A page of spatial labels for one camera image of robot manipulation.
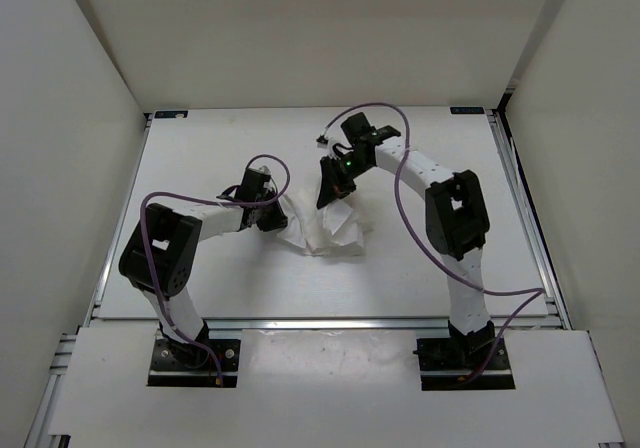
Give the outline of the white pleated skirt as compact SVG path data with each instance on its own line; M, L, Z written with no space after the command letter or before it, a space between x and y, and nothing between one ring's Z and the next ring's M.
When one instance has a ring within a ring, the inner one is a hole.
M304 256L363 256L372 221L362 198L352 194L320 209L316 201L317 193L308 189L283 195L288 224L277 237Z

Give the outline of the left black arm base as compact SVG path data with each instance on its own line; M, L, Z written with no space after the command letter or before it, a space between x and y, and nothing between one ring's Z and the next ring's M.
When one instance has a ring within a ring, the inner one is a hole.
M156 334L149 363L147 385L170 388L235 388L241 353L241 340L209 339L219 369L206 350L181 344Z

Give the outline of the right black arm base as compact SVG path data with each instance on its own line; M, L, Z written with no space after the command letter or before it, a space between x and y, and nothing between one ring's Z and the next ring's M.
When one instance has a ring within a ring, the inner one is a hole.
M500 339L484 371L471 381L487 359L492 344L466 357L451 338L418 338L414 354L418 357L422 391L513 390L513 378L504 339Z

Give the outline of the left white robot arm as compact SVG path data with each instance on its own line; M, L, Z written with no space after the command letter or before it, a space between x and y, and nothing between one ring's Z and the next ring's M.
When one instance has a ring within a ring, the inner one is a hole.
M183 209L144 206L118 269L149 301L171 352L186 367L202 366L210 354L209 328L187 290L198 244L252 226L263 232L286 228L277 196L269 169L260 167L247 168L240 184L225 190L219 203Z

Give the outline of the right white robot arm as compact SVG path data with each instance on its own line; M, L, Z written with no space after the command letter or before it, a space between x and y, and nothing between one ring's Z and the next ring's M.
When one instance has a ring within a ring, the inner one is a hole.
M490 222L478 176L440 166L411 149L406 135L391 126L374 127L362 112L346 118L341 129L347 148L324 135L318 138L329 154L320 160L316 207L349 196L355 179L372 168L394 176L397 205L401 184L418 194L425 205L427 239L440 255L432 260L448 277L450 358L460 367L476 365L495 338L483 294L481 258Z

